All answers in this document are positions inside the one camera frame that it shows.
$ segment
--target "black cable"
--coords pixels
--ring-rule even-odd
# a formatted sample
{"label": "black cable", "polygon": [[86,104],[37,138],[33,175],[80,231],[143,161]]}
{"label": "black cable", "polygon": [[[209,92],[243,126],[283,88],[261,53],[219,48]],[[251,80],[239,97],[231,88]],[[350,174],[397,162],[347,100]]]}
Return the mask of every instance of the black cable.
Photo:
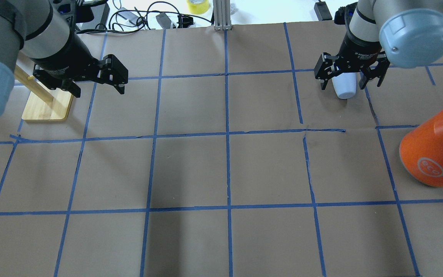
{"label": "black cable", "polygon": [[[117,22],[117,15],[120,14],[121,12],[126,12],[126,11],[137,12],[137,14],[139,15],[135,26],[130,26],[130,25],[126,25],[126,24],[118,23]],[[134,7],[134,10],[118,10],[118,11],[114,12],[112,14],[112,16],[110,17],[109,22],[108,22],[108,28],[107,28],[107,26],[105,26],[105,24],[99,23],[99,24],[97,24],[95,26],[94,29],[80,30],[77,33],[136,33],[137,31],[142,30],[143,28],[150,29],[150,27],[148,26],[148,21],[147,21],[146,17],[141,15],[142,12],[146,12],[148,14],[148,13],[162,13],[163,11],[157,11],[157,10],[146,10],[146,11],[144,11],[144,10],[138,10],[136,7]],[[207,21],[211,25],[213,25],[213,23],[210,20],[208,20],[208,19],[206,19],[204,17],[197,16],[197,15],[183,14],[183,13],[172,12],[172,11],[165,11],[165,13],[172,13],[172,14],[177,14],[177,15],[181,15],[181,16],[184,15],[184,16],[196,17],[196,18],[202,19],[204,21]],[[104,30],[97,29],[97,27],[100,26],[100,25],[103,25],[105,29]],[[119,26],[121,28],[121,30],[116,30],[115,29],[116,25]],[[131,30],[131,31],[125,31],[123,27],[137,28],[137,29]]]}
{"label": "black cable", "polygon": [[97,25],[95,25],[95,28],[98,28],[98,27],[100,27],[100,25],[103,25],[103,27],[104,27],[104,30],[106,30],[106,29],[107,29],[107,26],[105,26],[105,24],[104,24],[104,23],[98,23]]}
{"label": "black cable", "polygon": [[[115,18],[115,19],[116,19],[116,22],[117,22],[117,15],[120,14],[121,12],[126,12],[126,11],[136,12],[136,13],[139,15],[139,19],[143,19],[143,22],[145,22],[145,25],[146,25],[146,27],[147,27],[148,29],[150,29],[150,28],[149,28],[148,24],[146,23],[146,22],[147,22],[147,21],[146,21],[146,17],[142,16],[142,15],[141,15],[141,12],[148,12],[148,13],[162,13],[162,12],[165,12],[165,13],[178,14],[177,12],[172,12],[172,11],[157,11],[157,10],[145,11],[145,10],[138,10],[136,7],[134,7],[134,10],[118,10],[118,11],[114,12],[114,13],[112,14],[112,16],[110,17],[110,20],[109,20],[109,23],[108,23],[108,24],[109,24],[109,29],[112,28],[112,27],[111,27],[111,24],[112,24],[112,20],[113,20],[113,18]],[[213,25],[213,22],[211,22],[211,20],[206,19],[206,18],[201,17],[201,16],[197,16],[197,15],[194,15],[194,14],[185,14],[185,13],[182,13],[181,15],[186,15],[186,16],[191,16],[191,17],[199,18],[199,19],[202,19],[202,20],[204,20],[204,21],[207,21],[207,22],[209,22],[211,25]]]}
{"label": "black cable", "polygon": [[120,8],[123,7],[123,2],[122,2],[122,0],[119,0],[119,6],[120,6],[120,7],[117,7],[117,6],[116,6],[116,0],[112,0],[112,5],[114,5],[114,7],[115,7],[116,9],[120,9]]}
{"label": "black cable", "polygon": [[76,32],[77,34],[81,33],[136,33],[137,31],[141,30],[140,28],[137,28],[136,30],[131,31],[120,31],[120,30],[102,30],[102,29],[85,29]]}

